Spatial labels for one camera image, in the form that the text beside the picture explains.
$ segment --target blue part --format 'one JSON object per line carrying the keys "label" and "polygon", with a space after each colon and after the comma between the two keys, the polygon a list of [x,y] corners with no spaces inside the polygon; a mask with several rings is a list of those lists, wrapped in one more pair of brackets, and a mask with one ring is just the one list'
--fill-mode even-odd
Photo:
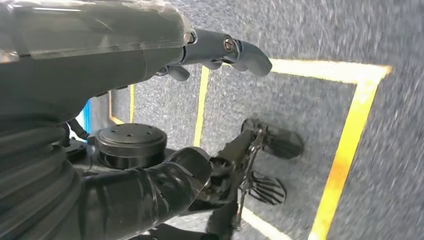
{"label": "blue part", "polygon": [[90,100],[87,101],[87,103],[85,104],[84,108],[82,109],[82,119],[84,119],[84,130],[87,133],[91,133],[92,132],[92,127],[90,124]]}

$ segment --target black cable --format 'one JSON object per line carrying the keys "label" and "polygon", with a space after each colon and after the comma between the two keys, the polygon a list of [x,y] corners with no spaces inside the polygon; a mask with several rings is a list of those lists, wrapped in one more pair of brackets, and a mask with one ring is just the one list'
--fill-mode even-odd
{"label": "black cable", "polygon": [[78,138],[87,140],[89,134],[84,130],[84,128],[78,123],[78,121],[74,118],[67,122],[69,124],[70,129],[78,136]]}
{"label": "black cable", "polygon": [[71,135],[71,131],[69,130],[69,126],[66,122],[61,123],[59,125],[57,125],[58,128],[62,128],[63,130],[65,130],[65,137],[63,138],[63,140],[60,141],[60,145],[63,147],[69,147],[70,143],[70,135]]}

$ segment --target screw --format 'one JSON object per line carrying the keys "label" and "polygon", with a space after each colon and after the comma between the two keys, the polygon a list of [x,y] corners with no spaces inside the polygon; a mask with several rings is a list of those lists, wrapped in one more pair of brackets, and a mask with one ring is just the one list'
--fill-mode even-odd
{"label": "screw", "polygon": [[233,49],[233,40],[229,37],[226,37],[224,40],[224,48],[227,51],[231,51]]}

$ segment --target floor marking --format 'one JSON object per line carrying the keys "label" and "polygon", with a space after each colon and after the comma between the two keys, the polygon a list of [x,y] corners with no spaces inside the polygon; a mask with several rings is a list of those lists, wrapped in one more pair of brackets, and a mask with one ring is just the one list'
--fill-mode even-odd
{"label": "floor marking", "polygon": [[271,59],[272,72],[312,77],[345,84],[380,82],[389,66],[343,61]]}
{"label": "floor marking", "polygon": [[273,225],[260,219],[252,211],[247,208],[243,208],[241,217],[252,227],[258,230],[261,234],[270,240],[292,240],[288,235],[280,232]]}
{"label": "floor marking", "polygon": [[367,124],[377,87],[380,81],[392,70],[389,66],[376,67],[379,67],[376,68],[376,72],[368,72],[370,73],[368,77],[365,76],[356,80],[356,90],[308,240],[327,239],[327,234],[336,213],[349,169],[351,168],[355,152]]}
{"label": "floor marking", "polygon": [[112,91],[109,91],[109,119],[115,124],[124,124],[123,121],[118,118],[112,116]]}
{"label": "floor marking", "polygon": [[129,86],[129,122],[134,122],[134,84]]}
{"label": "floor marking", "polygon": [[195,147],[200,147],[200,141],[202,138],[203,118],[205,113],[205,101],[206,101],[206,92],[208,90],[208,81],[209,81],[209,69],[205,66],[202,66],[201,76],[200,76],[200,89],[199,89],[199,95],[198,95],[198,105],[197,105],[197,120],[196,120],[195,129],[194,129],[193,146]]}

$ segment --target black cylindrical motor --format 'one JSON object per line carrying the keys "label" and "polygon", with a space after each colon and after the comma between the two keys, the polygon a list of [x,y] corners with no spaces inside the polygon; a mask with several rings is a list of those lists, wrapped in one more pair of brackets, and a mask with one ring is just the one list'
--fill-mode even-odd
{"label": "black cylindrical motor", "polygon": [[167,134],[157,127],[125,123],[104,128],[88,142],[98,150],[98,160],[115,169],[149,168],[161,163],[167,146]]}

